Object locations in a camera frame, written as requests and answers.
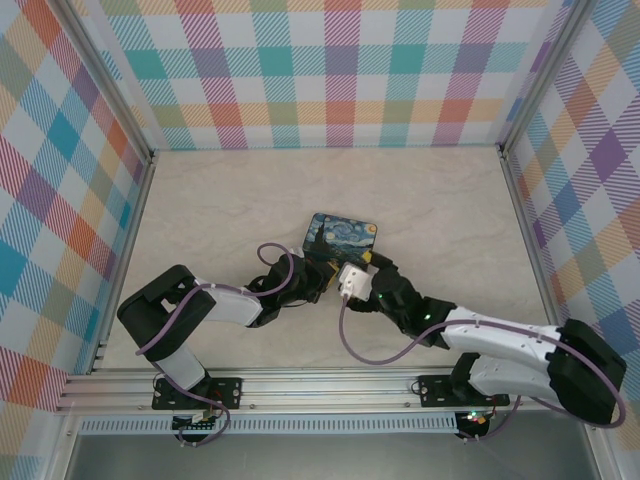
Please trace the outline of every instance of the black bracket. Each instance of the black bracket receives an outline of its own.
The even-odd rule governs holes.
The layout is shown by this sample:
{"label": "black bracket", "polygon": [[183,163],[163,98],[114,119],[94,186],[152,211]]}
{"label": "black bracket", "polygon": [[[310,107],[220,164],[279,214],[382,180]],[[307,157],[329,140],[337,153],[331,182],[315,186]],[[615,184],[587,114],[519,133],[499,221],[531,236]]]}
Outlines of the black bracket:
{"label": "black bracket", "polygon": [[[153,410],[209,410],[211,405],[187,397],[173,388],[164,378],[154,384]],[[190,390],[191,393],[222,403],[229,410],[240,408],[242,399],[241,378],[205,377]]]}
{"label": "black bracket", "polygon": [[423,407],[498,407],[509,405],[509,395],[485,397],[480,393],[460,399],[453,393],[449,375],[420,375],[417,392]]}

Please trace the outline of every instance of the beige floor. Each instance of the beige floor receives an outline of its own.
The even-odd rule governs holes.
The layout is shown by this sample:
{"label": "beige floor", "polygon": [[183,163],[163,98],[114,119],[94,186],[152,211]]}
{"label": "beige floor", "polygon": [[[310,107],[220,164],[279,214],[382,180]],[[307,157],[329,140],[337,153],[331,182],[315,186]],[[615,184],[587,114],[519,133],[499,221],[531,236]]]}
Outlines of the beige floor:
{"label": "beige floor", "polygon": [[[495,150],[479,147],[163,153],[122,298],[176,263],[212,282],[246,284],[266,272],[256,247],[300,245],[315,212],[376,223],[375,249],[424,295],[546,323]],[[340,344],[339,305],[332,288],[261,329],[201,324],[188,343],[207,367],[359,365]],[[379,314],[348,313],[346,324],[370,358],[409,342]],[[135,350],[116,320],[103,366],[148,366]],[[418,347],[397,365],[457,357]]]}

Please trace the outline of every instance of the white object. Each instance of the white object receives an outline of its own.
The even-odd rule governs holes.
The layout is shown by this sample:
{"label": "white object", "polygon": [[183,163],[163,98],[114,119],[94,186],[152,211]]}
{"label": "white object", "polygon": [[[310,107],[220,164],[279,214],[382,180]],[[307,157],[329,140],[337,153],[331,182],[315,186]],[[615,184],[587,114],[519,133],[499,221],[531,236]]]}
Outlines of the white object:
{"label": "white object", "polygon": [[511,360],[545,374],[549,365],[546,355],[554,352],[556,347],[551,343],[539,341],[537,335],[546,335],[560,340],[558,327],[522,325],[488,317],[464,307],[452,310],[445,323],[451,320],[485,320],[530,330],[535,335],[532,338],[482,325],[451,325],[442,331],[442,338],[450,348]]}
{"label": "white object", "polygon": [[186,343],[180,345],[180,348],[167,358],[158,360],[156,363],[160,366],[161,372],[185,390],[193,388],[205,375],[202,364]]}
{"label": "white object", "polygon": [[[197,279],[197,282],[205,283],[200,279]],[[241,288],[238,290],[216,288],[215,285],[205,288],[203,292],[211,295],[216,305],[202,321],[237,323],[244,327],[250,325],[262,311],[262,306],[257,298],[243,295],[240,290],[245,291]]]}
{"label": "white object", "polygon": [[340,295],[356,297],[366,302],[369,300],[369,294],[371,293],[372,278],[373,276],[364,270],[350,263],[345,263],[338,276]]}
{"label": "white object", "polygon": [[469,372],[469,384],[477,391],[491,397],[499,394],[524,395],[558,402],[551,388],[549,376],[533,368],[492,358],[487,355],[477,359]]}

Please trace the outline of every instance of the wire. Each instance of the wire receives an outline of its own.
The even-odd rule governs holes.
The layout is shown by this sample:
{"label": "wire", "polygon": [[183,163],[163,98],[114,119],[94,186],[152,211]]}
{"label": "wire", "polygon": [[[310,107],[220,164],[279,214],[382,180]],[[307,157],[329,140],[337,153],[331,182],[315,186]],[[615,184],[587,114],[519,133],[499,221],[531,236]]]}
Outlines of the wire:
{"label": "wire", "polygon": [[537,335],[537,334],[534,335],[529,330],[526,330],[524,328],[514,327],[512,325],[505,325],[505,324],[501,324],[501,323],[490,322],[490,321],[487,321],[487,320],[470,320],[470,319],[469,320],[449,320],[447,322],[439,323],[439,324],[436,324],[436,325],[433,325],[433,326],[427,328],[418,337],[416,337],[416,339],[413,342],[411,342],[409,345],[407,345],[407,347],[405,347],[402,351],[400,351],[399,353],[395,354],[394,356],[392,356],[390,358],[386,358],[384,360],[370,360],[368,358],[364,358],[361,355],[359,355],[355,350],[353,350],[353,348],[351,348],[351,345],[349,345],[349,342],[347,341],[347,337],[345,336],[345,333],[344,333],[344,314],[345,314],[345,311],[347,309],[347,302],[348,301],[349,301],[349,298],[348,298],[348,296],[345,295],[343,297],[343,299],[342,299],[342,308],[340,309],[340,320],[338,322],[338,331],[340,333],[340,340],[342,341],[342,345],[344,345],[344,348],[346,348],[347,352],[349,352],[349,354],[352,357],[356,358],[357,360],[360,360],[362,363],[366,363],[368,365],[388,365],[389,363],[393,363],[396,360],[404,357],[407,353],[409,353],[416,345],[418,345],[428,335],[430,335],[433,332],[436,332],[438,330],[441,330],[443,328],[449,327],[449,326],[453,326],[453,325],[482,325],[484,327],[497,328],[498,330],[505,330],[507,332],[518,333],[520,335],[524,335],[524,336],[527,336],[527,337],[536,337],[539,340],[551,343],[552,345],[555,345],[556,347],[558,347],[558,348],[564,350],[565,352],[567,352],[567,353],[573,355],[574,357],[576,357],[587,368],[589,368],[589,370],[591,370],[593,373],[595,373],[596,376],[600,379],[600,381],[602,383],[604,383],[605,386],[609,389],[609,392],[611,392],[611,394],[613,395],[613,397],[616,400],[616,403],[618,404],[619,415],[618,415],[618,419],[615,422],[612,422],[612,423],[609,423],[609,424],[604,424],[604,425],[593,424],[593,423],[590,423],[590,422],[585,422],[584,420],[579,419],[575,415],[570,414],[565,409],[562,409],[560,407],[556,407],[555,405],[548,404],[547,402],[544,402],[543,400],[535,399],[535,398],[533,400],[535,400],[536,402],[544,405],[547,408],[550,408],[553,411],[556,411],[556,412],[559,412],[559,413],[564,413],[564,414],[569,415],[569,416],[571,416],[573,418],[577,418],[582,423],[586,423],[587,425],[591,425],[593,427],[598,427],[598,428],[617,428],[620,425],[622,425],[624,423],[625,419],[627,418],[627,408],[626,408],[626,406],[624,404],[624,400],[622,399],[622,396],[620,395],[620,393],[616,389],[615,385],[611,382],[611,380],[609,380],[609,378],[602,372],[602,370],[600,370],[591,360],[589,360],[586,356],[584,356],[582,353],[577,351],[575,348],[573,348],[573,347],[571,347],[569,345],[566,345],[566,344],[556,340],[555,338],[551,338],[551,337],[549,337],[547,335]]}
{"label": "wire", "polygon": [[169,317],[169,320],[167,320],[167,323],[164,324],[162,329],[160,329],[160,331],[155,335],[155,337],[153,337],[151,340],[149,340],[149,342],[147,344],[145,344],[143,347],[140,347],[140,349],[136,352],[136,355],[142,355],[144,353],[147,353],[160,340],[162,340],[162,338],[167,334],[167,332],[171,329],[173,324],[176,322],[176,320],[180,316],[180,313],[182,313],[182,310],[187,305],[187,303],[189,303],[189,301],[193,298],[193,296],[196,293],[198,293],[200,290],[204,290],[206,288],[211,288],[211,287],[214,287],[214,288],[217,287],[217,288],[225,288],[225,289],[228,289],[228,290],[235,290],[235,291],[239,292],[241,295],[245,295],[247,297],[265,297],[267,295],[272,295],[274,293],[277,293],[280,290],[282,290],[284,287],[286,287],[289,284],[289,282],[291,281],[291,278],[293,277],[293,256],[291,255],[291,252],[289,252],[289,250],[286,249],[286,247],[280,245],[279,243],[273,243],[273,242],[263,243],[262,245],[260,245],[258,247],[257,254],[258,254],[258,258],[260,259],[260,261],[262,261],[263,263],[265,263],[267,265],[271,265],[271,264],[267,263],[264,260],[264,258],[262,258],[262,254],[260,253],[260,252],[262,252],[262,249],[264,249],[266,247],[277,247],[277,248],[279,248],[280,250],[282,250],[287,255],[287,259],[289,260],[289,273],[287,274],[287,277],[284,279],[284,281],[280,285],[278,285],[275,288],[272,288],[271,290],[267,290],[266,292],[257,292],[257,293],[256,292],[250,292],[248,290],[243,290],[243,289],[238,288],[238,287],[232,287],[230,285],[223,285],[223,284],[215,284],[214,285],[214,284],[211,284],[211,283],[202,283],[200,285],[197,285],[196,287],[192,288],[189,291],[189,293],[187,293],[187,295],[178,304],[178,306],[173,311],[173,313],[171,313],[171,316]]}
{"label": "wire", "polygon": [[306,305],[309,302],[302,302],[302,303],[297,303],[295,305],[285,305],[282,308],[296,308],[296,307],[301,307],[303,305]]}
{"label": "wire", "polygon": [[174,382],[171,377],[169,377],[160,367],[160,365],[158,365],[155,362],[151,362],[152,365],[154,367],[156,367],[161,373],[164,374],[164,378],[165,380],[167,380],[167,382],[169,382],[169,385],[171,385],[173,388],[175,388],[177,391],[179,391],[181,394],[186,395],[187,397],[191,397],[194,400],[199,400],[201,402],[204,402],[208,405],[211,405],[212,407],[217,408],[218,410],[222,410],[227,418],[224,421],[224,424],[222,425],[222,428],[220,430],[218,430],[217,432],[213,432],[210,433],[209,435],[207,435],[204,439],[200,440],[199,442],[187,442],[183,437],[182,437],[182,431],[184,430],[185,427],[178,429],[178,438],[180,439],[180,441],[182,442],[183,445],[189,445],[190,447],[201,447],[202,445],[206,445],[207,443],[211,443],[214,440],[216,440],[217,438],[220,438],[222,436],[222,434],[224,433],[224,431],[229,428],[229,425],[231,424],[231,412],[229,412],[229,409],[227,407],[225,407],[222,403],[220,402],[216,402],[215,400],[211,400],[210,398],[206,398],[206,397],[201,397],[200,395],[196,395],[195,393],[191,393],[189,390],[186,390],[184,388],[182,388],[180,385],[178,385],[176,382]]}

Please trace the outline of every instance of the colorful plaid wall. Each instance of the colorful plaid wall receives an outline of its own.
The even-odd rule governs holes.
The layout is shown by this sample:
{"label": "colorful plaid wall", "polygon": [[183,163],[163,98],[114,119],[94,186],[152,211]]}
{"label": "colorful plaid wall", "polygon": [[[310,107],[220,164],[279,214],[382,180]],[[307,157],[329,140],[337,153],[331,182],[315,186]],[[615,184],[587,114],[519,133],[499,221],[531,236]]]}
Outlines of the colorful plaid wall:
{"label": "colorful plaid wall", "polygon": [[107,48],[104,41],[102,40],[102,37],[98,34],[95,23],[93,22],[93,19],[89,16],[89,11],[87,10],[87,7],[85,5],[85,0],[71,0],[71,3],[75,8],[76,13],[81,18],[82,23],[84,24],[84,28],[89,34],[89,37],[91,38],[95,47],[98,49],[98,51],[102,55],[104,63],[107,69],[109,70],[111,77],[114,79],[114,81],[116,82],[116,85],[118,86],[118,88],[120,89],[120,92],[122,93],[123,99],[125,100],[127,105],[129,105],[129,108],[131,109],[131,113],[133,113],[134,118],[138,122],[140,130],[142,131],[142,134],[144,135],[144,138],[147,141],[147,144],[151,149],[155,150],[158,146],[153,138],[153,135],[151,134],[149,125],[147,124],[142,113],[140,112],[140,108],[138,107],[138,105],[136,105],[136,102],[133,99],[133,95],[131,94],[131,91],[129,90],[127,83],[124,81],[122,77],[122,73],[120,72],[120,69],[116,65],[116,62],[113,60],[113,56],[111,55],[111,52],[109,52],[109,49]]}
{"label": "colorful plaid wall", "polygon": [[599,2],[514,153],[562,315],[629,365],[616,441],[639,478],[640,1]]}
{"label": "colorful plaid wall", "polygon": [[520,111],[522,102],[524,102],[524,99],[527,98],[527,95],[529,95],[529,92],[531,91],[531,87],[533,86],[533,82],[538,76],[538,72],[540,71],[540,68],[542,67],[542,65],[544,65],[544,62],[547,59],[547,56],[551,52],[553,42],[555,42],[556,38],[558,37],[558,34],[562,31],[562,27],[564,26],[565,21],[567,20],[567,17],[571,12],[571,7],[573,6],[573,4],[574,4],[574,0],[563,0],[562,7],[560,7],[560,10],[558,10],[556,18],[553,20],[553,25],[549,29],[549,32],[547,33],[547,36],[545,37],[544,42],[542,43],[542,47],[540,48],[540,51],[538,52],[536,59],[531,64],[531,68],[527,73],[527,77],[525,78],[525,81],[522,83],[522,86],[520,87],[520,91],[518,92],[518,97],[516,98],[516,101],[513,103],[513,106],[509,111],[509,115],[507,116],[507,121],[502,126],[502,130],[500,131],[500,135],[499,135],[500,143],[503,143],[507,135],[509,134],[509,131],[511,130],[511,126],[513,125],[513,121],[515,120],[516,115]]}
{"label": "colorful plaid wall", "polygon": [[562,3],[84,2],[99,2],[91,35],[124,53],[133,103],[171,149],[493,144],[538,22]]}
{"label": "colorful plaid wall", "polygon": [[143,169],[45,0],[0,0],[0,478],[34,478]]}

